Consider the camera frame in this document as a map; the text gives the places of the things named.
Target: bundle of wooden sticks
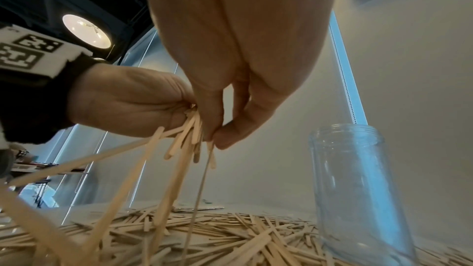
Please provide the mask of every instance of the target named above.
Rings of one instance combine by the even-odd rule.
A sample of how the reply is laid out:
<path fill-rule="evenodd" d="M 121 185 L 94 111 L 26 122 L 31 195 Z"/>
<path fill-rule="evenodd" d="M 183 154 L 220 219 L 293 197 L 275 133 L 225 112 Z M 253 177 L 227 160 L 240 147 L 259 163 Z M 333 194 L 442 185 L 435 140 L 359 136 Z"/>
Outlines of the bundle of wooden sticks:
<path fill-rule="evenodd" d="M 145 138 L 115 149 L 15 178 L 0 186 L 2 215 L 11 218 L 0 232 L 0 266 L 150 266 L 150 265 L 322 265 L 347 266 L 325 251 L 318 230 L 310 222 L 253 216 L 198 212 L 205 177 L 215 168 L 213 145 L 207 144 L 208 161 L 192 214 L 172 213 L 191 160 L 198 162 L 202 143 L 202 121 L 196 109 L 187 113 L 183 126 L 158 128 Z M 129 190 L 137 181 L 144 162 L 158 142 L 174 136 L 166 152 L 180 156 L 163 199 L 156 207 L 120 214 Z M 23 186 L 47 176 L 64 173 L 92 161 L 145 146 L 143 156 L 132 167 L 119 191 L 97 221 L 57 228 L 28 206 L 9 186 Z M 473 266 L 473 260 L 456 250 L 439 254 L 421 250 L 426 266 Z"/>

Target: black sleeve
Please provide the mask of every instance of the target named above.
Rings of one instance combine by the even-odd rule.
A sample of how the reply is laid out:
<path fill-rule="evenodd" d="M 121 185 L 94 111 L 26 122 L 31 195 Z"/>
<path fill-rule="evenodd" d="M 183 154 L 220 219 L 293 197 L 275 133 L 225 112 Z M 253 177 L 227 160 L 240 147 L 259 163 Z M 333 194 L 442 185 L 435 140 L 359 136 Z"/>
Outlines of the black sleeve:
<path fill-rule="evenodd" d="M 0 122 L 5 139 L 10 142 L 45 143 L 59 130 L 74 125 L 66 111 L 68 93 L 75 80 L 97 63 L 81 54 L 74 61 L 67 62 L 55 78 L 44 84 L 25 85 L 15 80 L 2 80 Z M 22 76 L 27 81 L 29 74 L 23 73 Z"/>

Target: transparent container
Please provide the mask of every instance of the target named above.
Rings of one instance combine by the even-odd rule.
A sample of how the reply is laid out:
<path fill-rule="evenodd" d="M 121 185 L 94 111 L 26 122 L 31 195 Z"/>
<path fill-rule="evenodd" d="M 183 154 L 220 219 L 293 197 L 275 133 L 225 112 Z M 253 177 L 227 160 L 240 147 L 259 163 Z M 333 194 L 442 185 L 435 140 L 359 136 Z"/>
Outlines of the transparent container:
<path fill-rule="evenodd" d="M 381 134 L 371 126 L 333 125 L 309 143 L 324 246 L 358 265 L 418 265 Z"/>

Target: blue light strip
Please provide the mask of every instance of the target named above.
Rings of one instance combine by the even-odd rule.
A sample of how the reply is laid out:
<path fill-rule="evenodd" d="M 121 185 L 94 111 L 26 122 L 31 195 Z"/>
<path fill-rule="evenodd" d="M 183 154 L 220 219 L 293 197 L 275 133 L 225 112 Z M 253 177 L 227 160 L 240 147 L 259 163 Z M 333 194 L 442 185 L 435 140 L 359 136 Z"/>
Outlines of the blue light strip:
<path fill-rule="evenodd" d="M 346 54 L 345 45 L 341 38 L 340 28 L 338 27 L 337 18 L 332 11 L 330 15 L 329 24 L 330 36 L 334 46 L 335 55 L 337 57 L 338 69 L 340 71 L 343 88 L 345 89 L 345 96 L 350 109 L 351 119 L 354 124 L 367 125 L 365 111 L 361 104 L 360 95 L 356 88 L 355 78 L 351 71 L 350 61 Z"/>

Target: empty jar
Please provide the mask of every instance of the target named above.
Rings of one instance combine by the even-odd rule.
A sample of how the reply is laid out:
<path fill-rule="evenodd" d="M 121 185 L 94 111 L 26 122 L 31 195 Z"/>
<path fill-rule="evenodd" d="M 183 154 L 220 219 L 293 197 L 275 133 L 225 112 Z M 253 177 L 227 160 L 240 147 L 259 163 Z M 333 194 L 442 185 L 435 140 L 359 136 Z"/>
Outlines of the empty jar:
<path fill-rule="evenodd" d="M 313 133 L 310 147 L 324 246 L 363 266 L 418 265 L 378 130 L 333 125 Z"/>

